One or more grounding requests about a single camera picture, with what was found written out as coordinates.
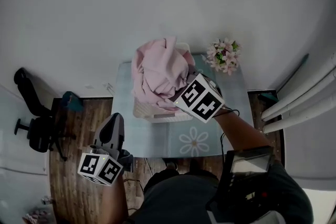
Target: pink flower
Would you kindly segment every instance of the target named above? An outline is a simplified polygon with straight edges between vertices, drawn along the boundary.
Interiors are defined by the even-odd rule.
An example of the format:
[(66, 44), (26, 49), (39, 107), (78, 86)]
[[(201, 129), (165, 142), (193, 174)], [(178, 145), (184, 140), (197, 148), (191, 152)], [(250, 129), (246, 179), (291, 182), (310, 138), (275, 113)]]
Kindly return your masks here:
[(217, 48), (217, 53), (223, 54), (224, 48), (218, 47)]
[(240, 50), (235, 52), (235, 58), (236, 58), (236, 66), (238, 66), (238, 58), (240, 56)]
[(212, 57), (215, 57), (217, 49), (214, 46), (209, 46), (208, 51), (206, 53)]
[(219, 46), (219, 43), (221, 42), (219, 41), (219, 38), (217, 38), (216, 41), (213, 42), (212, 44), (214, 45), (215, 48), (217, 48)]
[(219, 63), (215, 60), (215, 61), (210, 61), (210, 66), (212, 67), (212, 68), (215, 68), (216, 69), (216, 71), (218, 71), (219, 69), (221, 69), (221, 67), (220, 67), (220, 65), (219, 65)]
[(228, 73), (228, 75), (231, 76), (232, 72), (236, 70), (237, 68), (234, 65), (225, 65), (223, 73)]
[(210, 61), (208, 60), (207, 57), (205, 57), (204, 55), (201, 55), (202, 56), (202, 60), (205, 61), (206, 63), (210, 63)]
[(220, 47), (220, 49), (224, 49), (225, 48), (225, 43), (224, 42), (222, 42), (221, 44), (219, 44), (219, 47)]
[(226, 50), (228, 50), (229, 52), (233, 51), (233, 47), (232, 47), (232, 44), (233, 44), (234, 40), (229, 40), (228, 38), (225, 38), (224, 39), (224, 48)]
[(231, 62), (237, 62), (237, 59), (235, 57), (236, 53), (234, 51), (229, 52), (227, 51), (225, 55), (223, 56), (223, 60), (226, 61), (226, 63), (229, 65)]

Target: person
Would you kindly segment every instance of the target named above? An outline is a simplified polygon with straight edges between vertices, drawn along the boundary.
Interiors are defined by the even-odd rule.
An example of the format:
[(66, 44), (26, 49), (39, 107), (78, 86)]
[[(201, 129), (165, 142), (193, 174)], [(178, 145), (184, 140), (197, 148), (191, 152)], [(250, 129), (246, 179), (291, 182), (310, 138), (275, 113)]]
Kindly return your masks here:
[[(269, 145), (262, 133), (235, 113), (221, 111), (223, 110), (214, 118), (233, 149), (243, 150)], [(217, 177), (199, 169), (194, 161), (191, 162), (190, 172), (185, 175), (178, 175), (175, 169), (174, 163), (167, 162), (166, 170), (154, 174), (144, 189), (142, 206), (131, 216), (128, 215), (122, 176), (119, 176), (112, 187), (104, 187), (100, 223), (212, 223), (205, 205), (217, 191)], [(286, 173), (277, 156), (269, 168), (267, 192), (278, 204), (274, 210), (277, 217), (263, 223), (313, 222), (312, 208), (307, 195)]]

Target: white basket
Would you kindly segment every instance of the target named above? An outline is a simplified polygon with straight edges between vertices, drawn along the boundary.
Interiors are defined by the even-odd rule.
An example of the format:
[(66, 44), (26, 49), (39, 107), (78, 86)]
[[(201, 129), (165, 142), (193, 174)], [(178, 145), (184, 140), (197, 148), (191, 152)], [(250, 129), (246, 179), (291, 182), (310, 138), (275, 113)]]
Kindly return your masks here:
[[(190, 51), (187, 43), (178, 43), (176, 47)], [(189, 121), (193, 118), (181, 110), (178, 112), (167, 111), (150, 104), (140, 103), (137, 98), (134, 98), (133, 115), (151, 123)]]

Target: cable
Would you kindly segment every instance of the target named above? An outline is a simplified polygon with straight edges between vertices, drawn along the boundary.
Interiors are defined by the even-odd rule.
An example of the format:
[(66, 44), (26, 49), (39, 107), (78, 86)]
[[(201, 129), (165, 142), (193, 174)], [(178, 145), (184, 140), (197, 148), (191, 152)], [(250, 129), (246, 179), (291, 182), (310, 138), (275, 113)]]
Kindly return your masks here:
[(228, 110), (228, 111), (225, 111), (225, 112), (223, 112), (223, 113), (221, 113), (221, 114), (218, 114), (218, 115), (216, 115), (216, 116), (213, 116), (213, 118), (216, 118), (216, 117), (218, 117), (218, 116), (222, 116), (222, 115), (224, 115), (224, 114), (229, 114), (229, 113), (234, 112), (234, 111), (237, 111), (237, 112), (238, 112), (237, 116), (240, 116), (240, 111), (239, 111), (238, 109), (225, 108), (225, 110)]
[(142, 187), (142, 185), (141, 185), (140, 180), (132, 179), (132, 178), (126, 178), (126, 179), (124, 179), (124, 183), (127, 182), (127, 181), (135, 181), (135, 182), (139, 182), (139, 185), (140, 185), (141, 190), (142, 190), (142, 194), (144, 194), (143, 187)]
[(222, 149), (222, 162), (223, 162), (223, 167), (224, 167), (224, 163), (225, 163), (225, 157), (224, 157), (224, 150), (223, 150), (223, 139), (224, 139), (225, 133), (223, 133), (220, 136), (220, 140), (221, 140), (221, 149)]
[(147, 161), (147, 158), (145, 158), (145, 161), (146, 161), (146, 163), (147, 163), (147, 165), (148, 165), (148, 168), (149, 168), (149, 171), (151, 172), (151, 175), (153, 176), (153, 172), (152, 172), (152, 170), (151, 170), (151, 167), (149, 166), (149, 163), (148, 163), (148, 161)]

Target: white cube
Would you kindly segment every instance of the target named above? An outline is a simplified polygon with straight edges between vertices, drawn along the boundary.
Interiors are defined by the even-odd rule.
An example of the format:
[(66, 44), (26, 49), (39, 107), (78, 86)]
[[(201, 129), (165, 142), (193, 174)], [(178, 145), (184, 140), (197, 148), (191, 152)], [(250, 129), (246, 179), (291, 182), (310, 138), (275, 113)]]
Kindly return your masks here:
[(207, 123), (224, 105), (223, 98), (218, 94), (213, 82), (207, 81), (202, 74), (198, 74), (185, 91), (175, 100), (174, 104)]
[(122, 168), (110, 155), (82, 153), (78, 173), (94, 183), (112, 186)]

